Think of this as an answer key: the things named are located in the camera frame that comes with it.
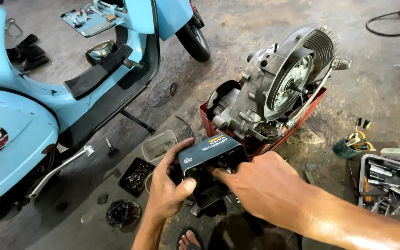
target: scooter body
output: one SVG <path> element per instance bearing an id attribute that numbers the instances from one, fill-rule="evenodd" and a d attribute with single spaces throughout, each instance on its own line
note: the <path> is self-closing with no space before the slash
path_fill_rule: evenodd
<path id="1" fill-rule="evenodd" d="M 54 161 L 58 143 L 77 152 L 146 89 L 158 72 L 159 37 L 168 39 L 193 17 L 188 0 L 125 0 L 119 8 L 121 2 L 94 1 L 98 8 L 124 18 L 115 25 L 119 48 L 109 57 L 114 66 L 100 78 L 103 67 L 94 71 L 96 65 L 78 76 L 79 82 L 72 79 L 74 85 L 43 84 L 12 66 L 4 45 L 6 12 L 0 6 L 0 200 L 30 189 L 21 187 L 30 174 L 35 174 L 30 180 L 34 185 L 56 166 L 47 162 Z M 129 69 L 127 60 L 144 67 Z M 81 85 L 84 77 L 98 78 L 86 86 Z"/>

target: light blue scooter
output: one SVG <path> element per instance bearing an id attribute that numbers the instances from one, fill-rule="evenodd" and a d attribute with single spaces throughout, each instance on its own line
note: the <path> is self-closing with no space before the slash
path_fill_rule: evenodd
<path id="1" fill-rule="evenodd" d="M 190 0 L 94 0 L 82 8 L 61 18 L 85 37 L 115 27 L 116 42 L 88 49 L 90 69 L 49 85 L 9 62 L 4 27 L 14 20 L 6 22 L 0 7 L 0 219 L 37 197 L 68 163 L 90 156 L 92 147 L 80 149 L 118 113 L 153 132 L 124 108 L 157 74 L 159 38 L 176 34 L 196 60 L 210 57 L 203 20 Z M 58 143 L 68 150 L 59 153 Z"/>

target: scooter front wheel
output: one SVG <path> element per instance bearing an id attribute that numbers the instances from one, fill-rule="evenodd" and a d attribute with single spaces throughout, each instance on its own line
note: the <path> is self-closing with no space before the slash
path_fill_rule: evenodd
<path id="1" fill-rule="evenodd" d="M 195 25 L 187 23 L 175 33 L 187 52 L 197 61 L 205 62 L 211 57 L 203 33 Z"/>

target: foot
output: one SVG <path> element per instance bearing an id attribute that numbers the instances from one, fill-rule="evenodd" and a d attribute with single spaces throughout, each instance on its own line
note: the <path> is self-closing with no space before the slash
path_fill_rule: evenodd
<path id="1" fill-rule="evenodd" d="M 186 235 L 181 236 L 179 250 L 190 250 L 187 249 L 190 242 L 200 247 L 200 243 L 197 241 L 195 234 L 191 230 L 188 230 L 186 231 Z"/>

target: concrete floor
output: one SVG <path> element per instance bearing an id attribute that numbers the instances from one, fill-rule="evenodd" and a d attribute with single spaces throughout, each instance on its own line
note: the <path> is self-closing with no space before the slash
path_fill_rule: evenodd
<path id="1" fill-rule="evenodd" d="M 99 41 L 114 38 L 113 30 L 84 38 L 60 20 L 62 13 L 85 5 L 84 0 L 6 0 L 7 17 L 16 19 L 24 30 L 40 38 L 38 45 L 51 62 L 30 77 L 50 84 L 62 84 L 88 68 L 84 51 Z M 187 137 L 181 116 L 191 125 L 197 139 L 206 137 L 198 106 L 220 83 L 241 78 L 250 52 L 283 39 L 297 27 L 311 22 L 326 24 L 340 40 L 337 55 L 350 56 L 350 70 L 334 72 L 327 82 L 327 94 L 296 134 L 289 137 L 277 152 L 300 174 L 306 162 L 317 164 L 316 185 L 332 194 L 354 202 L 347 177 L 347 162 L 337 158 L 331 146 L 352 131 L 357 117 L 372 121 L 367 131 L 374 145 L 400 147 L 400 37 L 378 37 L 369 33 L 366 20 L 397 11 L 400 2 L 309 1 L 309 0 L 197 0 L 206 26 L 202 29 L 212 51 L 211 60 L 198 63 L 186 53 L 174 36 L 161 42 L 161 67 L 158 75 L 127 110 L 158 132 L 172 129 L 179 140 Z M 375 27 L 400 32 L 400 20 L 386 20 Z M 7 38 L 8 48 L 21 39 Z M 169 93 L 172 81 L 177 94 L 157 108 Z M 120 152 L 107 157 L 104 136 L 111 138 Z M 95 158 L 79 159 L 62 171 L 57 183 L 44 190 L 12 219 L 0 222 L 0 249 L 128 249 L 136 229 L 110 228 L 104 219 L 108 204 L 97 205 L 97 196 L 109 193 L 108 203 L 130 199 L 145 207 L 147 194 L 135 199 L 118 187 L 119 177 L 133 159 L 141 156 L 140 142 L 148 136 L 135 123 L 116 117 L 88 143 L 97 152 Z M 295 235 L 266 225 L 244 212 L 240 204 L 226 202 L 226 215 L 193 217 L 188 208 L 168 220 L 161 249 L 174 249 L 179 231 L 190 225 L 196 228 L 212 249 L 297 248 Z"/>

